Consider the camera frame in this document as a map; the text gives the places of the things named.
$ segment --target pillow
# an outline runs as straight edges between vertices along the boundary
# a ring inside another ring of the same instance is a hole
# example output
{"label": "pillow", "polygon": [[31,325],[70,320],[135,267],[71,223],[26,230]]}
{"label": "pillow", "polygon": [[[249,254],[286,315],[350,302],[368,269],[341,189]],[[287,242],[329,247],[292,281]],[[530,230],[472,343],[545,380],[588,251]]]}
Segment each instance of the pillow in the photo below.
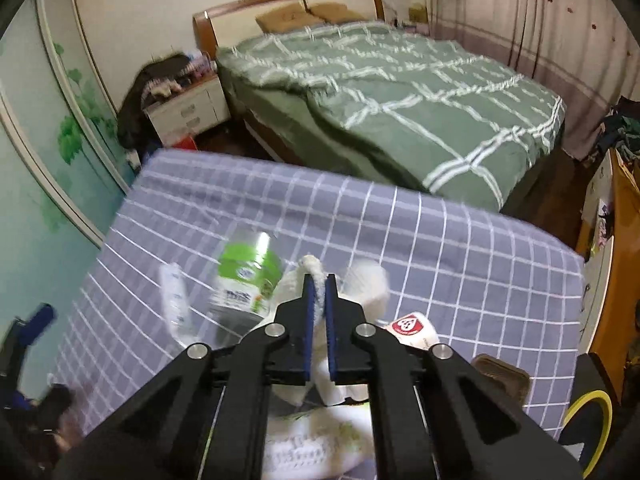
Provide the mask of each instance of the pillow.
{"label": "pillow", "polygon": [[299,2],[265,12],[255,17],[263,32],[289,32],[307,25],[324,23],[320,18],[307,14]]}
{"label": "pillow", "polygon": [[367,19],[354,10],[349,10],[345,4],[327,3],[309,7],[309,12],[329,23],[365,22]]}

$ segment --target bed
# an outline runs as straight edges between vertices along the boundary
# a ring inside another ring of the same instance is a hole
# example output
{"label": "bed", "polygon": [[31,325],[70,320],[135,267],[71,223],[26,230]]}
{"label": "bed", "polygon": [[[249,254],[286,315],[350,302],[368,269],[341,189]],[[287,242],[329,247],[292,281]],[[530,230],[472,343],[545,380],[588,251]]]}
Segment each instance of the bed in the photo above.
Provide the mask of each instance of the bed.
{"label": "bed", "polygon": [[262,34],[256,15],[290,1],[327,0],[194,16],[233,113],[275,160],[517,209],[558,144],[561,98],[456,42],[383,23],[382,0],[331,0],[364,22]]}
{"label": "bed", "polygon": [[[238,341],[210,313],[209,297],[239,223],[273,232],[289,268],[304,254],[337,274],[354,258],[380,262],[392,291],[382,323],[420,311],[465,359],[487,353],[524,368],[532,377],[525,410],[558,437],[579,339],[576,253],[524,222],[426,194],[181,150],[159,150],[145,165],[74,304],[54,376],[78,391],[85,431],[178,352],[162,320],[161,263],[186,274],[198,339],[214,348]],[[274,396],[270,410],[293,407]],[[348,478],[373,480],[373,460]]]}

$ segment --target sliding wardrobe door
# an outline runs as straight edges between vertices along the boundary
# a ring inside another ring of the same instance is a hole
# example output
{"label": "sliding wardrobe door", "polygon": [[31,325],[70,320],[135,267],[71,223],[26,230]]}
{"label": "sliding wardrobe door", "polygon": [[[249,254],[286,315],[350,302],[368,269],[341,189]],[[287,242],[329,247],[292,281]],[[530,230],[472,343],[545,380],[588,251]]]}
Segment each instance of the sliding wardrobe door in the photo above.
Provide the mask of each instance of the sliding wardrobe door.
{"label": "sliding wardrobe door", "polygon": [[39,396],[54,367],[66,317],[98,247],[71,223],[28,170],[7,136],[0,103],[0,327],[30,316],[41,302],[58,320],[28,352],[20,389]]}
{"label": "sliding wardrobe door", "polygon": [[95,231],[105,234],[124,192],[60,90],[40,35],[35,0],[24,1],[0,40],[0,97],[47,179]]}
{"label": "sliding wardrobe door", "polygon": [[116,138],[116,117],[103,93],[79,28],[74,0],[36,0],[40,30],[60,88],[85,136],[116,180],[134,174]]}

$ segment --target pink curtain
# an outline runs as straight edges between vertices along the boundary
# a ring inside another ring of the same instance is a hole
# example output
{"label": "pink curtain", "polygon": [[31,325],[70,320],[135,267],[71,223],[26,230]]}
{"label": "pink curtain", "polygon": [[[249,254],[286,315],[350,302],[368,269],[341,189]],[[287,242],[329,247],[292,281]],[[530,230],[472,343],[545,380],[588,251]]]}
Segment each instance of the pink curtain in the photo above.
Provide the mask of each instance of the pink curtain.
{"label": "pink curtain", "polygon": [[640,49],[611,0],[427,0],[431,33],[553,90],[567,104],[563,147],[584,158],[620,97],[640,100]]}

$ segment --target drawer handle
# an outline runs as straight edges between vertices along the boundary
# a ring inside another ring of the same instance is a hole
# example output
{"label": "drawer handle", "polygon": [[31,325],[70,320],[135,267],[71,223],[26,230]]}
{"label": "drawer handle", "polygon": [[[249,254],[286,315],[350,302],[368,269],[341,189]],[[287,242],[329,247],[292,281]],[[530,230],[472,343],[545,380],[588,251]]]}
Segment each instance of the drawer handle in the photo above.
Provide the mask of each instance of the drawer handle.
{"label": "drawer handle", "polygon": [[190,105],[190,106],[187,106],[186,108],[180,110],[180,115],[182,117],[186,117],[187,115],[193,114],[194,111],[196,111],[196,105]]}

